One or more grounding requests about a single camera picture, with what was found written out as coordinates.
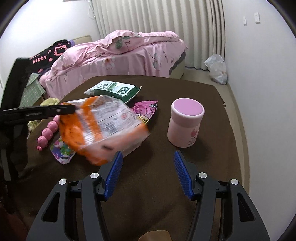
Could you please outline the person's right hand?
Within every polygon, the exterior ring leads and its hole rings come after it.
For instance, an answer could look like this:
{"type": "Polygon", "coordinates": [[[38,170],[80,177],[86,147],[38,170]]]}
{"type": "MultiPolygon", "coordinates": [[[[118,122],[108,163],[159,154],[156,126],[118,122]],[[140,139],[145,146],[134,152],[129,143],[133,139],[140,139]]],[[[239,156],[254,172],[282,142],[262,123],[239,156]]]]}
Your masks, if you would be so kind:
{"type": "Polygon", "coordinates": [[[155,230],[143,234],[138,241],[172,241],[172,238],[166,230],[155,230]]]}

